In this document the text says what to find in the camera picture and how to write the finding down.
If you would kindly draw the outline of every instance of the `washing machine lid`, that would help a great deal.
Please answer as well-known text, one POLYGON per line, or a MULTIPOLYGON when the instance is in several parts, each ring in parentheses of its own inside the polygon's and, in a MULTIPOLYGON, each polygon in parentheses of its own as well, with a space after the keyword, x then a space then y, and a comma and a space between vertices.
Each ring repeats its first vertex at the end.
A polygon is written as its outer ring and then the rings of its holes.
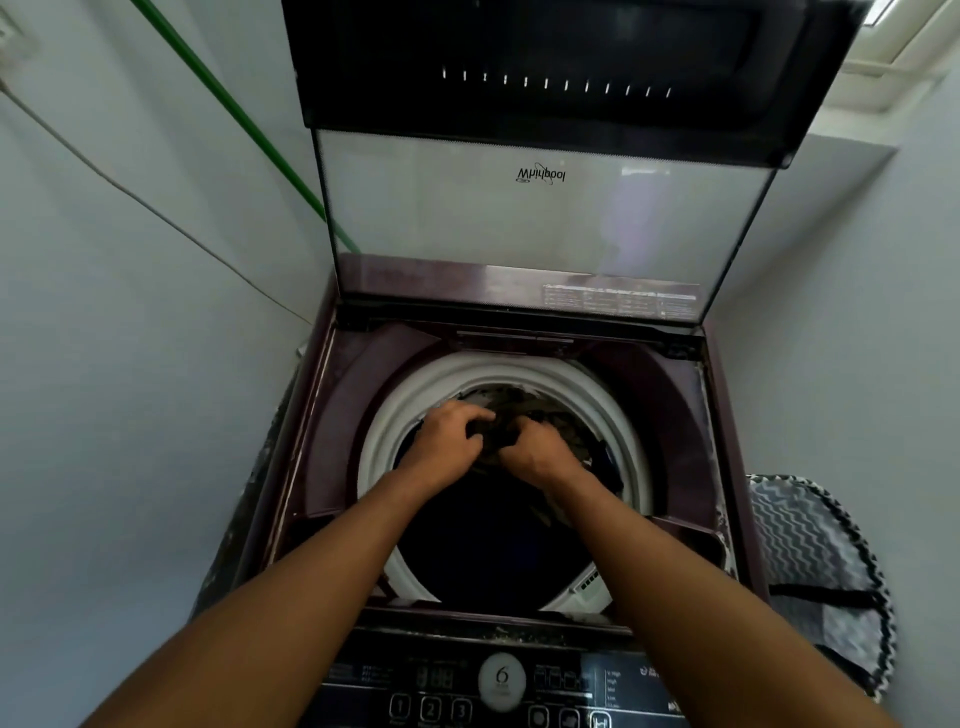
POLYGON ((869 0, 284 0, 341 293, 698 324, 869 0))

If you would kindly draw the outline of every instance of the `green pipe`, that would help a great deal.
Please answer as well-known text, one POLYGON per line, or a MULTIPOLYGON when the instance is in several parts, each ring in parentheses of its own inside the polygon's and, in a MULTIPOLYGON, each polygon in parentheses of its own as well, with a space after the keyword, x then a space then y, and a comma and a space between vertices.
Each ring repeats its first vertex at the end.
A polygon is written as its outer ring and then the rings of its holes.
MULTIPOLYGON (((210 93, 214 95, 217 101, 223 105, 229 115, 236 120, 240 128, 253 140, 253 143, 263 151, 267 159, 274 163, 274 167, 280 171, 280 174, 287 178, 303 199, 317 211, 320 219, 326 222, 324 204, 317 199, 313 191, 306 186, 303 180, 300 179, 300 176, 294 172, 290 163, 284 159, 283 155, 270 143, 270 139, 260 131, 260 128, 253 123, 253 120, 243 111, 240 105, 236 103, 233 97, 230 96, 223 84, 217 81, 216 76, 210 73, 210 69, 206 67, 204 62, 201 61, 190 46, 186 44, 186 41, 180 37, 180 34, 163 16, 163 13, 160 12, 150 0, 131 0, 131 2, 143 13, 143 16, 154 26, 163 39, 170 44, 170 47, 174 49, 177 55, 180 56, 187 67, 193 71, 194 75, 200 79, 201 83, 207 87, 210 93)), ((339 225, 334 223, 333 230, 351 253, 360 252, 356 243, 350 239, 349 235, 347 235, 339 225)))

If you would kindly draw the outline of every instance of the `white drum rim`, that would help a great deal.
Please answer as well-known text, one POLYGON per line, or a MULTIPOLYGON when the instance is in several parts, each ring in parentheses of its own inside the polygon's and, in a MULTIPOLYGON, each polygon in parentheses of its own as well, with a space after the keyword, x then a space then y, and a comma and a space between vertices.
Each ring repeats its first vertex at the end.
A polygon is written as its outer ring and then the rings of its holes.
MULTIPOLYGON (((367 429, 357 468, 357 497, 363 496, 393 469, 403 438, 426 411, 484 384, 511 384, 541 392, 573 411, 610 446, 624 483, 623 499, 641 514, 652 511, 649 469, 630 419, 604 385, 573 364, 541 356, 492 352, 455 352, 424 364, 387 396, 367 429)), ((413 574, 399 548, 384 566, 384 575, 398 597, 440 601, 413 574)), ((591 562, 542 611, 597 613, 612 598, 591 562), (585 597, 585 582, 590 596, 585 597)))

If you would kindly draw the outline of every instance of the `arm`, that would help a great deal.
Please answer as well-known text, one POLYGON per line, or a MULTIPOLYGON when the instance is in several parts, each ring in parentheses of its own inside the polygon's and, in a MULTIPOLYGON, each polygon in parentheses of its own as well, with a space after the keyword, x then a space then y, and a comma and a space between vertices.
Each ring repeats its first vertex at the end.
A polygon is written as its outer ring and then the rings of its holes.
POLYGON ((897 725, 776 612, 604 488, 556 429, 519 426, 504 465, 560 503, 691 724, 897 725))
POLYGON ((85 728, 293 726, 320 686, 403 529, 483 447, 467 422, 431 410, 399 467, 336 521, 200 615, 140 666, 85 728))

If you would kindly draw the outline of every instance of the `zigzag pattern fabric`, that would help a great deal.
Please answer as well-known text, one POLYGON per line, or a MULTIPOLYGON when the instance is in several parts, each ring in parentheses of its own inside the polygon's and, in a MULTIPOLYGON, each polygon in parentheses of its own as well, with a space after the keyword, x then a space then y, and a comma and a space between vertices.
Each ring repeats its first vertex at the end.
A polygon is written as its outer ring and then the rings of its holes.
POLYGON ((795 475, 748 475, 771 606, 877 702, 897 626, 886 580, 840 502, 795 475))

